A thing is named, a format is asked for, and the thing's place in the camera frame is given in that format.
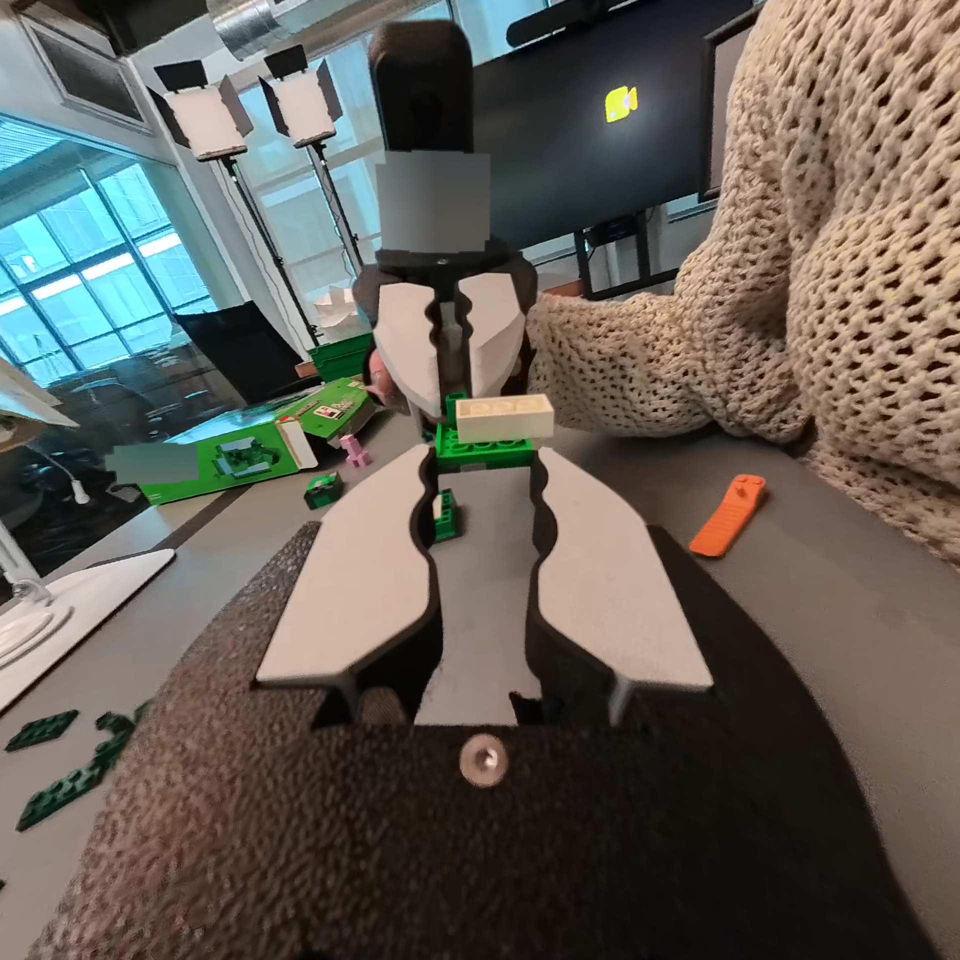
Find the silver ventilation duct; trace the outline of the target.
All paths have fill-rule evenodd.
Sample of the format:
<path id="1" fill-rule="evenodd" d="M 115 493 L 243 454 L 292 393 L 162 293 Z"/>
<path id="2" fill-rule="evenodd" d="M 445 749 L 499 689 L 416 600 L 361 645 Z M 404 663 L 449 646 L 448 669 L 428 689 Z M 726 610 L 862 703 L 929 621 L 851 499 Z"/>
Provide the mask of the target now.
<path id="1" fill-rule="evenodd" d="M 428 5 L 427 1 L 208 1 L 207 10 L 223 45 L 238 61 L 306 43 L 314 49 L 349 39 L 387 18 Z"/>

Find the large black wall screen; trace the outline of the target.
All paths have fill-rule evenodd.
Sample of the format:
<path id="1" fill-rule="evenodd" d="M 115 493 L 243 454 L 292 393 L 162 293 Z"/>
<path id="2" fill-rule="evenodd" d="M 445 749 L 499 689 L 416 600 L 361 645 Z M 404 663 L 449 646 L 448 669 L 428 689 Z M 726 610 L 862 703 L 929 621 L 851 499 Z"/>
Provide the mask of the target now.
<path id="1" fill-rule="evenodd" d="M 518 250 L 572 236 L 589 300 L 673 282 L 651 266 L 647 216 L 699 202 L 704 38 L 754 6 L 560 2 L 512 23 L 513 51 L 473 71 L 495 235 Z"/>

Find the person's right hand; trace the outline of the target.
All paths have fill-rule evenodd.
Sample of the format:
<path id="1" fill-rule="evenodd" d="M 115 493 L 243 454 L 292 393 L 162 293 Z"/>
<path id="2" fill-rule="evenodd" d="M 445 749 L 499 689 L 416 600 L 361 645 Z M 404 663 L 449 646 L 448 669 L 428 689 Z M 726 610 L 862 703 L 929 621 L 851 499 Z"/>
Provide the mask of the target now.
<path id="1" fill-rule="evenodd" d="M 365 389 L 374 401 L 384 409 L 402 416 L 410 415 L 406 397 L 395 383 L 377 349 L 366 358 Z"/>

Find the black monitor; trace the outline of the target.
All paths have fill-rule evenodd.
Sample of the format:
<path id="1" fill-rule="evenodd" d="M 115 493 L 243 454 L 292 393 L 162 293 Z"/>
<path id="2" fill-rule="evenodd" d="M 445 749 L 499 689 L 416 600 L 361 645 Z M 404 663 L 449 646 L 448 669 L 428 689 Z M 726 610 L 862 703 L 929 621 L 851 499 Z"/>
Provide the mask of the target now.
<path id="1" fill-rule="evenodd" d="M 318 374 L 298 374 L 300 355 L 253 301 L 173 318 L 247 404 L 279 400 L 322 385 Z"/>

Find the cream knit sweater person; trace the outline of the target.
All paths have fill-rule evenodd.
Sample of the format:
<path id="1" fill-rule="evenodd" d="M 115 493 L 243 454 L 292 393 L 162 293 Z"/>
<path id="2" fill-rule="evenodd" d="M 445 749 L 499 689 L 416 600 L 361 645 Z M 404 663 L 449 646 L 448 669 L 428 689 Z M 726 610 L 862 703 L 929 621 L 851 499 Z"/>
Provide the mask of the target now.
<path id="1" fill-rule="evenodd" d="M 801 455 L 958 568 L 958 2 L 768 2 L 675 291 L 671 429 Z"/>

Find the green plastic crate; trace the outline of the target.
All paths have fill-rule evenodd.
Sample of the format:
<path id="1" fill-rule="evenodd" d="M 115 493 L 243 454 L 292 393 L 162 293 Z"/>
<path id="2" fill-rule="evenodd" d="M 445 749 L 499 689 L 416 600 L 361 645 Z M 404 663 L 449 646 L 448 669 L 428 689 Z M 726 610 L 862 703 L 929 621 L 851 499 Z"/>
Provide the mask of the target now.
<path id="1" fill-rule="evenodd" d="M 316 377 L 322 382 L 332 382 L 341 378 L 362 377 L 375 346 L 374 335 L 367 332 L 313 346 L 308 350 L 308 357 Z"/>

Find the opened green lego box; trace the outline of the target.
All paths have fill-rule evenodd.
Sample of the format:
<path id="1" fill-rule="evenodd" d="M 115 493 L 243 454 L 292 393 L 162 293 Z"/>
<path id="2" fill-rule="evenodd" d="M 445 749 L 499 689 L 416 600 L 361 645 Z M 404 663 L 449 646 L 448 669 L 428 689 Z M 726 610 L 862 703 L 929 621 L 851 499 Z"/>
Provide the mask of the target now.
<path id="1" fill-rule="evenodd" d="M 276 422 L 297 422 L 307 437 L 335 447 L 341 436 L 355 435 L 365 426 L 377 409 L 359 376 L 342 377 L 280 408 Z"/>

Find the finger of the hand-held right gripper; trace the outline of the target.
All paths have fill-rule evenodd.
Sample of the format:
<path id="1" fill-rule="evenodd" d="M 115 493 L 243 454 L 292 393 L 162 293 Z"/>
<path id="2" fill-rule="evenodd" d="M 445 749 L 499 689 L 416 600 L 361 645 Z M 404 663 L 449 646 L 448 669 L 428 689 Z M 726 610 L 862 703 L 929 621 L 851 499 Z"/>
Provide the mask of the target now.
<path id="1" fill-rule="evenodd" d="M 424 285 L 383 284 L 378 292 L 376 349 L 390 378 L 411 407 L 427 417 L 442 415 L 433 320 L 434 291 Z"/>
<path id="2" fill-rule="evenodd" d="M 508 272 L 485 272 L 462 279 L 458 288 L 469 302 L 469 395 L 497 397 L 522 348 L 525 317 L 514 279 Z"/>

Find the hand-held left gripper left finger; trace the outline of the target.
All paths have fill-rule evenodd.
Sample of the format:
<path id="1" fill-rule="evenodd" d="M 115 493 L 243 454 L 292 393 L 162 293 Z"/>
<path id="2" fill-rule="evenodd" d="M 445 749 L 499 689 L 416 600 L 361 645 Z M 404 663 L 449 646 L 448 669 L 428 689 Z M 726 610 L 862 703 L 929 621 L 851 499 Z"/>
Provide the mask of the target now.
<path id="1" fill-rule="evenodd" d="M 319 522 L 253 686 L 322 690 L 344 706 L 386 688 L 422 704 L 442 658 L 433 446 L 413 446 Z"/>

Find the book stand with white base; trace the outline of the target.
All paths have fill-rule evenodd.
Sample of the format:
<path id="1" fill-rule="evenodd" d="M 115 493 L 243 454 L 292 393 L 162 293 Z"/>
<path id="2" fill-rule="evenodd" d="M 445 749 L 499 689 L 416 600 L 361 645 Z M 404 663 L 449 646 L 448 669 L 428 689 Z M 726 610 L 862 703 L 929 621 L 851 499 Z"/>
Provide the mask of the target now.
<path id="1" fill-rule="evenodd" d="M 114 558 L 43 583 L 2 524 L 2 573 L 12 606 L 1 616 L 1 713 L 166 570 L 172 548 Z"/>

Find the scattered dark green lego pieces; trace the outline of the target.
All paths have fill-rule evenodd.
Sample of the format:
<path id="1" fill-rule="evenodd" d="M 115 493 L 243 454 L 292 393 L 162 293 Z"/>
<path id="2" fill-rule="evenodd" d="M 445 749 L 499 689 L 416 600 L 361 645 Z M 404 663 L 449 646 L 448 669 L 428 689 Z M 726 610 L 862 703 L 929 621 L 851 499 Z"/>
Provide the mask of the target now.
<path id="1" fill-rule="evenodd" d="M 15 825 L 18 834 L 49 819 L 100 786 L 116 767 L 151 706 L 152 700 L 147 700 L 138 704 L 130 714 L 106 711 L 97 717 L 94 728 L 104 734 L 105 739 L 96 745 L 88 762 L 30 796 Z"/>

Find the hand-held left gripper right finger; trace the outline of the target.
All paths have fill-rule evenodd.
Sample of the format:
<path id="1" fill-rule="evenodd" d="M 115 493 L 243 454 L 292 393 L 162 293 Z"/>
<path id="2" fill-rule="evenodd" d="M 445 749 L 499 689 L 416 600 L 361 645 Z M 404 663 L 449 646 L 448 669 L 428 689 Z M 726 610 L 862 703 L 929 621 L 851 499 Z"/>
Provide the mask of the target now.
<path id="1" fill-rule="evenodd" d="M 551 447 L 530 465 L 536 553 L 527 666 L 540 688 L 527 719 L 621 724 L 639 691 L 704 693 L 714 676 L 646 522 Z"/>

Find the black light stand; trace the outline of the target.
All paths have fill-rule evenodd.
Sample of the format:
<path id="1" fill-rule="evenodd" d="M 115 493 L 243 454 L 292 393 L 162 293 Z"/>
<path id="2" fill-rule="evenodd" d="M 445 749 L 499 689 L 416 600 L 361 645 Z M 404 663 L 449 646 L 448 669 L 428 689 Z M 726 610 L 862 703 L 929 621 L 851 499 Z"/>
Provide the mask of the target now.
<path id="1" fill-rule="evenodd" d="M 318 347 L 320 341 L 317 337 L 316 328 L 308 318 L 306 308 L 302 302 L 300 295 L 298 294 L 296 287 L 293 283 L 292 277 L 287 270 L 286 264 L 282 258 L 281 252 L 277 243 L 274 239 L 273 234 L 270 231 L 270 227 L 263 216 L 261 208 L 258 204 L 258 200 L 246 183 L 243 172 L 239 166 L 237 158 L 235 155 L 228 155 L 221 157 L 219 159 L 220 164 L 222 165 L 225 174 L 228 176 L 230 181 L 233 183 L 234 188 L 240 197 L 244 208 L 248 214 L 250 221 L 256 228 L 257 234 L 259 235 L 263 246 L 267 250 L 270 261 L 273 264 L 274 269 L 278 273 L 279 277 L 282 279 L 282 282 L 290 296 L 292 303 L 294 304 L 296 312 L 299 314 L 299 317 L 303 321 L 304 328 L 306 330 L 307 336 L 313 347 Z"/>
<path id="2" fill-rule="evenodd" d="M 342 199 L 330 172 L 324 147 L 324 143 L 317 140 L 309 144 L 306 151 L 314 168 L 320 191 L 333 223 L 334 231 L 340 240 L 348 268 L 354 279 L 357 279 L 364 267 L 364 260 L 359 247 L 359 241 L 352 229 Z"/>

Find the white softbox light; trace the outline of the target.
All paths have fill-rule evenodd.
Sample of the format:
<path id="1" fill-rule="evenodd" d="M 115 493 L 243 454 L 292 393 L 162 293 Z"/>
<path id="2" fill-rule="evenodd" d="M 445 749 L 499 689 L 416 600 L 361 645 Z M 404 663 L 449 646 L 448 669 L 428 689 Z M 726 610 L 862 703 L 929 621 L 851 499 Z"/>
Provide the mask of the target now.
<path id="1" fill-rule="evenodd" d="M 248 150 L 254 125 L 229 76 L 214 82 L 199 59 L 153 68 L 163 93 L 150 99 L 174 143 L 198 162 L 233 159 Z"/>
<path id="2" fill-rule="evenodd" d="M 316 146 L 333 138 L 343 116 L 330 67 L 321 60 L 311 68 L 302 45 L 266 55 L 270 78 L 259 78 L 277 132 L 295 149 Z"/>

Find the dark green lego plate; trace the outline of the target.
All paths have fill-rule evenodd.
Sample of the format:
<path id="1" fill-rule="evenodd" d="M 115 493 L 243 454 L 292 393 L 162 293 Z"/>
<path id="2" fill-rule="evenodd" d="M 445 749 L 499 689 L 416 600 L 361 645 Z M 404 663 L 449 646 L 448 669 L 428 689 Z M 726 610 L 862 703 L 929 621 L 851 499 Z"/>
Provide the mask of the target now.
<path id="1" fill-rule="evenodd" d="M 6 742 L 4 752 L 12 754 L 57 740 L 78 716 L 79 711 L 71 709 L 30 721 Z"/>

